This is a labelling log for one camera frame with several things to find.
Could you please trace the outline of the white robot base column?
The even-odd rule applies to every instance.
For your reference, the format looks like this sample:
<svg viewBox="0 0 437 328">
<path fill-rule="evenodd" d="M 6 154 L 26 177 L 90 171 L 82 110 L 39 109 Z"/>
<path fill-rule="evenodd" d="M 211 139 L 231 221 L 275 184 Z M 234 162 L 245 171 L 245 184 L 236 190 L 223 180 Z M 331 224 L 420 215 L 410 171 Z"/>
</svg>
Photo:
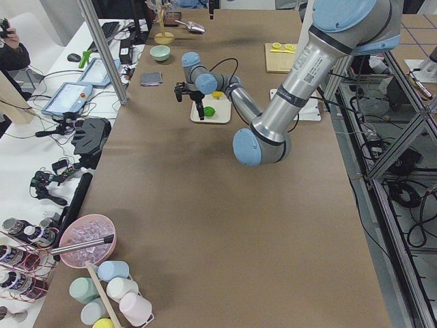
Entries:
<svg viewBox="0 0 437 328">
<path fill-rule="evenodd" d="M 311 1 L 305 14 L 294 65 L 263 113 L 262 120 L 265 122 L 287 126 L 307 104 L 330 68 L 324 43 L 317 36 L 318 29 L 314 27 L 312 11 Z"/>
</svg>

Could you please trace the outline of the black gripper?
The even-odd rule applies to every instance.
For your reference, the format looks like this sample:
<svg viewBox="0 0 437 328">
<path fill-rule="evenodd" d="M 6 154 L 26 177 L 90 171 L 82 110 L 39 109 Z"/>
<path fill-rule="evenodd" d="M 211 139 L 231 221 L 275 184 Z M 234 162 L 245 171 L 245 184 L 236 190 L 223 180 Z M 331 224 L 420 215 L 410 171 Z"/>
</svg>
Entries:
<svg viewBox="0 0 437 328">
<path fill-rule="evenodd" d="M 214 19 L 214 0 L 208 1 L 208 10 L 210 15 L 210 20 Z M 204 120 L 205 113 L 204 113 L 204 107 L 203 107 L 203 99 L 205 98 L 205 95 L 200 91 L 190 91 L 190 99 L 192 101 L 195 101 L 196 110 L 199 116 L 200 120 Z"/>
</svg>

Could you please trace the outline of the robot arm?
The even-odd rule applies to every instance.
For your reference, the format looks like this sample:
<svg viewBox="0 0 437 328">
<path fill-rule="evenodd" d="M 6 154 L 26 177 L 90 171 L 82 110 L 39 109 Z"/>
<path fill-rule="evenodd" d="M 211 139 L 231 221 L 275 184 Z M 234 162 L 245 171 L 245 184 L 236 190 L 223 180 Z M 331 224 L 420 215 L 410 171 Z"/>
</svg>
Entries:
<svg viewBox="0 0 437 328">
<path fill-rule="evenodd" d="M 201 109 L 204 96 L 223 92 L 249 123 L 233 138 L 237 160 L 246 166 L 277 163 L 292 147 L 289 124 L 338 59 L 378 54 L 399 44 L 403 7 L 403 1 L 390 0 L 315 1 L 309 40 L 266 109 L 250 97 L 238 77 L 208 70 L 196 52 L 182 56 L 186 80 L 175 86 L 175 96 L 181 100 L 188 94 Z"/>
</svg>

